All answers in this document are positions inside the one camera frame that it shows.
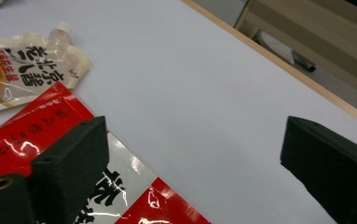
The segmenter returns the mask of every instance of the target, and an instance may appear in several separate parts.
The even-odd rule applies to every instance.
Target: table surface
[[[211,222],[335,223],[280,165],[285,123],[310,119],[357,143],[357,112],[191,6],[6,1],[0,38],[69,22],[91,61],[75,95]],[[19,109],[0,111],[0,124]]]

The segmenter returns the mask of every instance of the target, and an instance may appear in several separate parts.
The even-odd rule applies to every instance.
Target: snack bag
[[[91,118],[71,92],[55,83],[0,126],[0,175],[29,175],[34,157]],[[210,223],[111,133],[108,143],[110,162],[75,224]]]
[[[29,33],[0,40],[0,109],[31,102],[57,81],[77,85],[89,60],[70,45],[70,33],[60,22],[49,38]]]

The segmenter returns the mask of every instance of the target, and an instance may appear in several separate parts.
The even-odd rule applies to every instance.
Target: red and white package
[[[33,158],[91,118],[87,108],[57,82],[0,126],[0,175],[29,175]],[[111,133],[108,143],[110,162],[75,224],[210,223]]]

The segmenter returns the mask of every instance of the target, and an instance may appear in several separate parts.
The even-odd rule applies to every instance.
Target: white table
[[[281,145],[290,115],[357,143],[353,108],[180,1],[6,1],[0,38],[58,21],[91,60],[74,93],[211,222],[335,223],[280,165]]]

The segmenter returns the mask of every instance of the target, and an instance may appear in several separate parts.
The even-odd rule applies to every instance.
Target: white cap
[[[55,27],[56,30],[62,30],[64,31],[65,33],[67,34],[71,34],[71,31],[72,31],[72,27],[70,24],[68,24],[67,22],[65,21],[59,21],[59,23],[57,23],[57,26]]]

